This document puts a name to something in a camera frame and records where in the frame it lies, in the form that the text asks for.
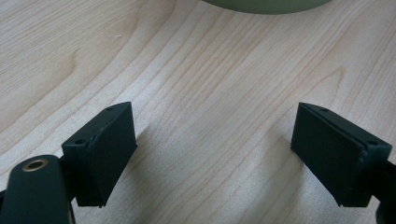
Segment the green bowl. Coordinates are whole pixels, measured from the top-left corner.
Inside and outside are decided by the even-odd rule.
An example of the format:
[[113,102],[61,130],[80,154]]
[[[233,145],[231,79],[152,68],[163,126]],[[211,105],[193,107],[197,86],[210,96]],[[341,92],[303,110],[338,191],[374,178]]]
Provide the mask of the green bowl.
[[319,7],[330,0],[204,0],[230,10],[255,14],[285,14]]

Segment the small hole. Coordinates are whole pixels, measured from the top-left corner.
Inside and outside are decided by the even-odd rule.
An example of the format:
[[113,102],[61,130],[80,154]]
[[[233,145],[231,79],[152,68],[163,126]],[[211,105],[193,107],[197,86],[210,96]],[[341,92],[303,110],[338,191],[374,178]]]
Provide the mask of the small hole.
[[376,146],[376,145],[378,145],[378,143],[377,142],[375,142],[375,141],[372,141],[372,140],[367,140],[366,141],[368,144],[370,144],[370,145],[373,145],[373,146]]
[[25,164],[22,168],[22,170],[24,172],[33,172],[36,170],[39,170],[41,168],[43,168],[44,166],[46,166],[48,163],[47,160],[37,160],[37,161],[31,161],[27,164]]
[[76,144],[83,144],[83,143],[85,143],[85,139],[78,139],[75,143]]
[[30,164],[27,166],[27,168],[29,168],[29,169],[35,169],[35,168],[38,168],[38,167],[42,166],[43,164],[44,164],[43,161],[34,161],[34,162],[30,163]]

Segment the black block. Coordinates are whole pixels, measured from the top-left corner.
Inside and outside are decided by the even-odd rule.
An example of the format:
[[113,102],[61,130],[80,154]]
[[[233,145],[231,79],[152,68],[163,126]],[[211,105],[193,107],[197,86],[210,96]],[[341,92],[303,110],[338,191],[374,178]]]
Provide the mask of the black block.
[[106,205],[137,148],[130,103],[110,106],[63,144],[65,163],[75,177],[79,206]]
[[365,207],[391,145],[326,108],[300,103],[291,149],[339,205]]

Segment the wood grain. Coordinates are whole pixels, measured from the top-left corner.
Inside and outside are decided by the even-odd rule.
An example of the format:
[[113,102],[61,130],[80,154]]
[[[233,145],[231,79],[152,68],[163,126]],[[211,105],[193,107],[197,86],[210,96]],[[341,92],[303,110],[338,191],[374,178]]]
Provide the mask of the wood grain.
[[[20,161],[131,101],[139,148],[78,223],[375,223],[297,156],[297,104],[396,145],[396,2],[251,15],[197,0],[1,1],[0,189]],[[391,161],[396,162],[395,153]]]

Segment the black clamp jaw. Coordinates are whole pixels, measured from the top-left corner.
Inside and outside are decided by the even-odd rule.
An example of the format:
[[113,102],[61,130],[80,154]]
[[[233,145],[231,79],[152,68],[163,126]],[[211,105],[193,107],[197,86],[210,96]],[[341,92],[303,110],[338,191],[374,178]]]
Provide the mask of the black clamp jaw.
[[381,204],[377,223],[396,223],[396,166],[392,146],[329,109],[299,104],[291,149],[338,205],[366,207],[374,195]]
[[130,103],[110,106],[62,144],[64,155],[15,166],[0,193],[0,223],[76,223],[78,206],[106,205],[137,148]]

